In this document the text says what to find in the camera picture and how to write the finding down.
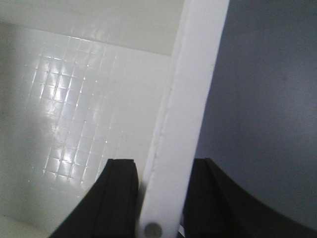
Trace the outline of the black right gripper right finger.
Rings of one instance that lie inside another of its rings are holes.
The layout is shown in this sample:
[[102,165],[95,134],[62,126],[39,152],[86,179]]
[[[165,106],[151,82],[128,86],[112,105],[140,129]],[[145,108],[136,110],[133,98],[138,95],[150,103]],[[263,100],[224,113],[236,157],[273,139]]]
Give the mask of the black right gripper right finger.
[[314,229],[250,195],[210,159],[195,159],[183,208],[187,238],[315,238]]

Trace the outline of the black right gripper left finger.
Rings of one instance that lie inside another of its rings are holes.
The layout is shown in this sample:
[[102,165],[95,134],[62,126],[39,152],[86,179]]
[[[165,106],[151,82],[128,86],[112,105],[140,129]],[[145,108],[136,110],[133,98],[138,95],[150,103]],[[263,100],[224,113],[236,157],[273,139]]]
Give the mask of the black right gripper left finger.
[[139,181],[132,159],[109,159],[52,238],[133,238]]

